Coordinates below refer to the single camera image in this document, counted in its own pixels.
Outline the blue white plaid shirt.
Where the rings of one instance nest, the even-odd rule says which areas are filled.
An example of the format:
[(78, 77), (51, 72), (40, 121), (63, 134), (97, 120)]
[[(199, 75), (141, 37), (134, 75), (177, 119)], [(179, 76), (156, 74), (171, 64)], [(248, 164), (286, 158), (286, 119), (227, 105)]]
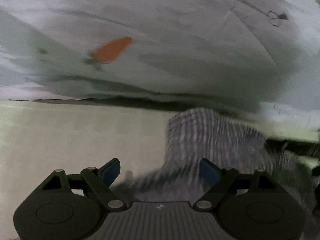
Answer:
[(315, 202), (311, 172), (296, 156), (269, 150), (265, 137), (256, 129), (205, 108), (191, 109), (169, 120), (167, 152), (160, 169), (120, 183), (112, 191), (125, 199), (193, 203), (209, 188), (200, 179), (203, 158), (241, 173), (265, 169), (300, 204)]

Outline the green grid bed sheet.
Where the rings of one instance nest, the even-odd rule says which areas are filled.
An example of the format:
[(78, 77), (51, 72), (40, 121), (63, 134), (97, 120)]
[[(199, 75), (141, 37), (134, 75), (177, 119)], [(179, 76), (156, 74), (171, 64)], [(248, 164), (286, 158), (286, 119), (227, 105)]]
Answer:
[[(76, 174), (118, 158), (121, 172), (112, 187), (160, 169), (167, 152), (169, 120), (189, 110), (149, 111), (86, 105), (80, 101), (73, 105), (1, 102), (1, 239), (17, 238), (13, 225), (15, 210), (56, 169)], [(286, 143), (272, 146), (268, 140), (312, 139), (315, 133), (303, 134), (300, 128), (285, 124), (254, 126), (223, 117), (256, 129), (265, 137), (269, 150), (296, 156), (311, 172), (313, 164), (309, 163), (308, 152), (296, 153)], [(319, 179), (312, 174), (311, 177), (316, 188)], [(301, 204), (308, 217), (304, 239), (319, 239), (319, 221), (312, 215), (315, 204), (316, 200), (313, 204)]]

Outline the white carrot print duvet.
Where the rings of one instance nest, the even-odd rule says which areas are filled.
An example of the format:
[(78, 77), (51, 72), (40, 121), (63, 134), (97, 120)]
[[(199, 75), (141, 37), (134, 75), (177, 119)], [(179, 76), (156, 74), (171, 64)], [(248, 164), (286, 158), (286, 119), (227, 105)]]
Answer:
[(319, 0), (1, 0), (1, 99), (142, 98), (319, 128)]

